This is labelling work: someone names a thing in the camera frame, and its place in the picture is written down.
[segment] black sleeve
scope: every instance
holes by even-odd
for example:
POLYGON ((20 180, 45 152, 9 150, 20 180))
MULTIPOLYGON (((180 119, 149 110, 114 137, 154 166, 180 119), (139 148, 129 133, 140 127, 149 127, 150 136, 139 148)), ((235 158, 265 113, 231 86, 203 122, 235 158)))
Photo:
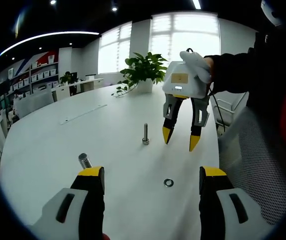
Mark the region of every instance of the black sleeve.
POLYGON ((257 79, 257 64, 253 51, 236 55, 210 55, 205 58, 212 58, 214 62, 211 72, 214 83, 212 94, 223 91, 245 93, 257 79))

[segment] potted plant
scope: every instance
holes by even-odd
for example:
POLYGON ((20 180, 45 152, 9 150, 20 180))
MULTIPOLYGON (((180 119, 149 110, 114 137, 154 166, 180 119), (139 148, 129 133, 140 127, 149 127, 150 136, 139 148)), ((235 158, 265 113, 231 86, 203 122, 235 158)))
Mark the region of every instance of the potted plant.
POLYGON ((165 71, 168 69, 162 66, 167 61, 161 54, 147 53, 146 57, 134 52, 136 57, 125 59, 128 68, 120 71, 125 80, 119 81, 117 84, 122 84, 116 88, 115 97, 122 96, 132 91, 137 87, 141 93, 151 93, 153 83, 158 84, 163 82, 165 71))
POLYGON ((72 76, 71 76, 71 73, 69 71, 67 71, 64 74, 64 76, 61 76, 59 78, 59 81, 60 81, 61 85, 63 85, 63 86, 68 85, 71 82, 71 80, 72 80, 72 76))

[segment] washer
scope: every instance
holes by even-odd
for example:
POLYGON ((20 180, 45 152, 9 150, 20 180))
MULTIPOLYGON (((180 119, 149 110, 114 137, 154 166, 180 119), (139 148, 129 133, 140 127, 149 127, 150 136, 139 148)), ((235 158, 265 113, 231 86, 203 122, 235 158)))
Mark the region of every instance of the washer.
POLYGON ((174 184, 173 180, 172 180, 172 179, 169 179, 169 178, 165 179, 163 183, 164 183, 164 186, 165 186, 165 187, 168 187, 168 188, 169 188, 169 187, 172 187, 173 184, 174 184))

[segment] small plant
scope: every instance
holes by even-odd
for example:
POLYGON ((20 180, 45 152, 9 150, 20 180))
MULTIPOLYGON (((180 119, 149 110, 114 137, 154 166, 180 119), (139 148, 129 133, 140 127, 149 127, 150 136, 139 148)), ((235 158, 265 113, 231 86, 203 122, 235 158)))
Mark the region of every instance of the small plant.
POLYGON ((63 83, 68 83, 69 84, 69 83, 71 83, 71 80, 72 80, 72 75, 71 75, 71 73, 69 71, 67 71, 64 74, 64 76, 61 76, 59 78, 59 81, 60 81, 61 84, 63 84, 63 83))
POLYGON ((116 94, 112 96, 119 97, 132 91, 139 83, 139 81, 146 81, 151 79, 153 83, 158 84, 163 82, 165 71, 168 69, 162 66, 167 60, 161 54, 147 53, 146 57, 134 52, 136 57, 125 59, 128 68, 120 71, 125 80, 119 81, 117 84, 122 84, 116 88, 116 94))

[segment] table surface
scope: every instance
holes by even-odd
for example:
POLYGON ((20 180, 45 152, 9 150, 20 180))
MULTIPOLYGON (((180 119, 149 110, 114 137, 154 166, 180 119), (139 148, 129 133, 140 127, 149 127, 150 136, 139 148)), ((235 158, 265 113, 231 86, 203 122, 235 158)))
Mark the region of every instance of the table surface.
POLYGON ((101 81, 101 80, 103 80, 103 78, 93 78, 93 79, 84 80, 84 81, 77 81, 77 82, 68 84, 68 85, 66 85, 66 86, 53 87, 53 88, 51 89, 51 91, 54 92, 54 91, 56 91, 56 90, 58 90, 58 89, 61 89, 61 88, 64 88, 64 87, 72 87, 72 86, 76 86, 76 85, 87 84, 87 83, 92 83, 92 82, 101 81))
POLYGON ((162 126, 165 95, 136 89, 115 98, 108 86, 45 106, 13 124, 5 141, 0 184, 26 225, 82 170, 87 153, 105 169, 103 232, 112 240, 199 239, 199 168, 219 166, 217 132, 211 103, 201 138, 189 152, 192 104, 183 101, 166 145, 162 126), (148 123, 149 145, 142 144, 148 123), (172 187, 163 182, 170 178, 172 187))

